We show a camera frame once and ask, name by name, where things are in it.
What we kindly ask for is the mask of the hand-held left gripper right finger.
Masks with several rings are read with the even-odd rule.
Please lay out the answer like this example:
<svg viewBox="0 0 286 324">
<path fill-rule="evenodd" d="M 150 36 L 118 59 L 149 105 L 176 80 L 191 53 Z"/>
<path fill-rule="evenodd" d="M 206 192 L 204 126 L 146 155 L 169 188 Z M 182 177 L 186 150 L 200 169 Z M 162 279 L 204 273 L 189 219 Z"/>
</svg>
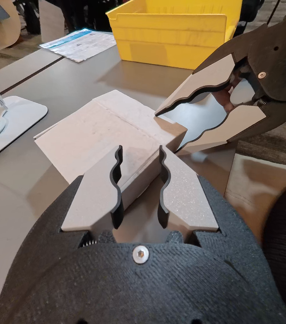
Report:
<svg viewBox="0 0 286 324">
<path fill-rule="evenodd" d="M 166 146 L 159 148 L 158 221 L 163 229 L 216 232 L 219 227 L 197 173 Z"/>
</svg>

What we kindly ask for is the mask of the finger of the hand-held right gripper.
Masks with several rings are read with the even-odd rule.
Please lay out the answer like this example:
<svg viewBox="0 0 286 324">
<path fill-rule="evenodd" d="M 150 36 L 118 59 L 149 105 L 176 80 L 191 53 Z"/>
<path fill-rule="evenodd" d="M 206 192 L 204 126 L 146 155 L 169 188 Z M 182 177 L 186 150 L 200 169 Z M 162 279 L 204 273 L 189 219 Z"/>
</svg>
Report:
<svg viewBox="0 0 286 324">
<path fill-rule="evenodd" d="M 179 148 L 176 153 L 185 155 L 227 144 L 229 139 L 265 117 L 266 115 L 258 106 L 240 105 L 232 110 L 220 125 L 207 129 L 196 140 L 189 141 Z"/>
<path fill-rule="evenodd" d="M 198 95 L 224 89 L 230 82 L 235 61 L 232 54 L 210 64 L 189 77 L 160 105 L 155 116 L 174 110 L 182 103 L 191 102 Z"/>
</svg>

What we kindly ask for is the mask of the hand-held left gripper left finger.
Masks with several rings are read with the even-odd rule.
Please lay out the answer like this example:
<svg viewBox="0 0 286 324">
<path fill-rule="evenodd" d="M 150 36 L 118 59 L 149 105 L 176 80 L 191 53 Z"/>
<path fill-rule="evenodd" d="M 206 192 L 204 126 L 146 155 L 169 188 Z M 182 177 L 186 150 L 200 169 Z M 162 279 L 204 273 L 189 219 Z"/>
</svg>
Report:
<svg viewBox="0 0 286 324">
<path fill-rule="evenodd" d="M 118 229 L 124 218 L 121 189 L 123 147 L 111 148 L 83 175 L 61 230 L 101 232 Z"/>
</svg>

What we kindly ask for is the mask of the white cardboard box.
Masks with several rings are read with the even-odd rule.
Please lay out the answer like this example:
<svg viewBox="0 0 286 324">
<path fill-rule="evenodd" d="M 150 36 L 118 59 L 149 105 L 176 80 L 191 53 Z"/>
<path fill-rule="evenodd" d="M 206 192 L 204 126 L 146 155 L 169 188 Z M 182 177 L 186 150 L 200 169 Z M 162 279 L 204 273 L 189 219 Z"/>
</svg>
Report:
<svg viewBox="0 0 286 324">
<path fill-rule="evenodd" d="M 175 152 L 187 129 L 139 101 L 113 90 L 34 137 L 52 165 L 71 184 L 113 147 L 123 148 L 121 189 L 128 208 L 159 175 L 159 147 Z"/>
</svg>

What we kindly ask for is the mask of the grey desk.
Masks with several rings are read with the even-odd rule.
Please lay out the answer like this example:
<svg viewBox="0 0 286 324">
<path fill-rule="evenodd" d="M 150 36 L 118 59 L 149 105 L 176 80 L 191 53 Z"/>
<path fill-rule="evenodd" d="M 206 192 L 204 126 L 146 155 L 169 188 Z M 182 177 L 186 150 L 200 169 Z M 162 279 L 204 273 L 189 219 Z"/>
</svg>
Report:
<svg viewBox="0 0 286 324">
<path fill-rule="evenodd" d="M 191 72 L 122 61 L 116 46 L 81 63 L 38 48 L 0 69 L 3 97 L 19 96 L 48 108 L 40 122 L 0 153 L 0 293 L 29 230 L 68 186 L 33 137 L 112 90 L 157 110 Z"/>
</svg>

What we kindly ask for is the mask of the person's right hand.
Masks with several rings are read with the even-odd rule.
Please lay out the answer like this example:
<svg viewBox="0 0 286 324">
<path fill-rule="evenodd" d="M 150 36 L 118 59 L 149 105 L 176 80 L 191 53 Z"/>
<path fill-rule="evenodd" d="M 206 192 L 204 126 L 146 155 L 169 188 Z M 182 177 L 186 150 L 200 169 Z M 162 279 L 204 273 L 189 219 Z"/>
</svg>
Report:
<svg viewBox="0 0 286 324">
<path fill-rule="evenodd" d="M 234 105 L 230 101 L 230 94 L 232 89 L 234 89 L 234 87 L 229 84 L 222 90 L 212 92 L 213 97 L 224 108 L 227 114 L 234 109 Z"/>
</svg>

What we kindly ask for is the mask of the yellow plastic bin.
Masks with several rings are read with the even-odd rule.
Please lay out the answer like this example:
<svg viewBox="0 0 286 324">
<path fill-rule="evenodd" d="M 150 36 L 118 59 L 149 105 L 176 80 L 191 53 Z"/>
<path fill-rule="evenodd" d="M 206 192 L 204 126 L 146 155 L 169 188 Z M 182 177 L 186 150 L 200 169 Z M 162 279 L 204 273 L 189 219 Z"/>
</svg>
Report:
<svg viewBox="0 0 286 324">
<path fill-rule="evenodd" d="M 230 40 L 242 0 L 132 0 L 108 12 L 120 58 L 194 70 Z"/>
</svg>

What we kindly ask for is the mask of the person's beige trousers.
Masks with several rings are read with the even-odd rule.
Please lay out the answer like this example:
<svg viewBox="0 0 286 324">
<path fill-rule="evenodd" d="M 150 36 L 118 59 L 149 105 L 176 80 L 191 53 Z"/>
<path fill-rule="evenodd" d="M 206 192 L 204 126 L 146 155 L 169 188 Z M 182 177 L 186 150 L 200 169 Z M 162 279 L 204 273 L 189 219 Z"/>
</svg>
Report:
<svg viewBox="0 0 286 324">
<path fill-rule="evenodd" d="M 234 155 L 224 197 L 260 245 L 268 214 L 285 190 L 286 165 Z"/>
</svg>

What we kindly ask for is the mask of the laminated paper sheet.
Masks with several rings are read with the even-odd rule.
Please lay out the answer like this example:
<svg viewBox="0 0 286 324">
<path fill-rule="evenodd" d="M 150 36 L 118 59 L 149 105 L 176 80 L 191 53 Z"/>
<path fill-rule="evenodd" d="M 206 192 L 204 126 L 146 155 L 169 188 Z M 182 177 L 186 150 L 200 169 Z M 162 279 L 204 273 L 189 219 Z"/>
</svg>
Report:
<svg viewBox="0 0 286 324">
<path fill-rule="evenodd" d="M 40 47 L 80 63 L 115 45 L 113 34 L 83 28 L 57 40 L 43 43 Z"/>
</svg>

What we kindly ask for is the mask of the wooden board with papers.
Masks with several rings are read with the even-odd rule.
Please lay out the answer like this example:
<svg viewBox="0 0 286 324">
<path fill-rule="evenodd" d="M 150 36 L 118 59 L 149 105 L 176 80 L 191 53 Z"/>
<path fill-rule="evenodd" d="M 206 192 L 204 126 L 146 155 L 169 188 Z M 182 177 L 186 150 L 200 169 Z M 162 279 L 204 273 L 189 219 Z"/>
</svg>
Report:
<svg viewBox="0 0 286 324">
<path fill-rule="evenodd" d="M 0 6 L 9 14 L 9 18 L 0 21 L 0 50 L 2 50 L 18 40 L 21 22 L 12 0 L 0 0 Z"/>
</svg>

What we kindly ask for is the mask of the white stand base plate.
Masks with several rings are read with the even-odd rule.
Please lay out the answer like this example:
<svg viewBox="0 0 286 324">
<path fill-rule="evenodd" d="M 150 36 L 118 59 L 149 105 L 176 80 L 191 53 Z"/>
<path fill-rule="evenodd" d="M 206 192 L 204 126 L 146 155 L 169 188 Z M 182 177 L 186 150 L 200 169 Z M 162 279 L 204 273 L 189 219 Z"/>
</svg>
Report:
<svg viewBox="0 0 286 324">
<path fill-rule="evenodd" d="M 7 109 L 8 124 L 0 133 L 0 152 L 43 119 L 48 108 L 18 96 L 0 98 L 0 107 Z"/>
</svg>

